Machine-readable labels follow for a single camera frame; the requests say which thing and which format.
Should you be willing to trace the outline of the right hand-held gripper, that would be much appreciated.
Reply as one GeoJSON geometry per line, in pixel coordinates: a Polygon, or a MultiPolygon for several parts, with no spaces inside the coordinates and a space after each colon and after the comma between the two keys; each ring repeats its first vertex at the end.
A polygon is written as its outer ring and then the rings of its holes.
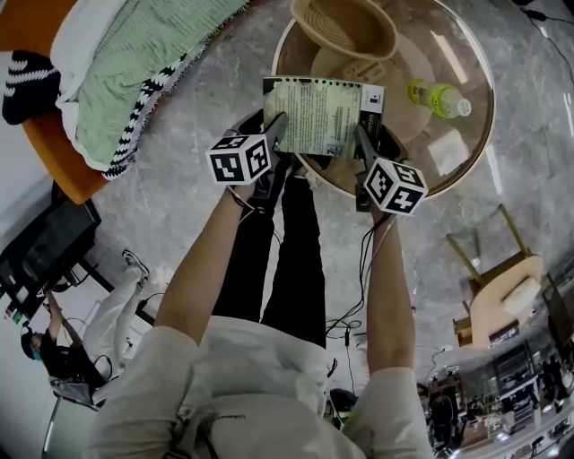
{"type": "Polygon", "coordinates": [[[396,162],[408,159],[403,144],[382,126],[375,146],[361,124],[355,127],[355,143],[354,158],[371,164],[357,175],[356,209],[368,212],[376,206],[382,212],[412,215],[429,189],[420,170],[396,162]]]}

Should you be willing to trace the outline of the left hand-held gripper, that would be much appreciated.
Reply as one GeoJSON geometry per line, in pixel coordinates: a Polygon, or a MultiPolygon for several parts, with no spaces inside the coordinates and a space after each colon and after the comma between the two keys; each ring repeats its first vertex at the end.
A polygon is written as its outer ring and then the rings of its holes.
{"type": "Polygon", "coordinates": [[[285,112],[271,121],[264,121],[262,109],[243,117],[236,123],[238,134],[221,137],[205,153],[213,181],[224,185],[256,182],[272,169],[271,154],[281,143],[288,123],[285,112]]]}

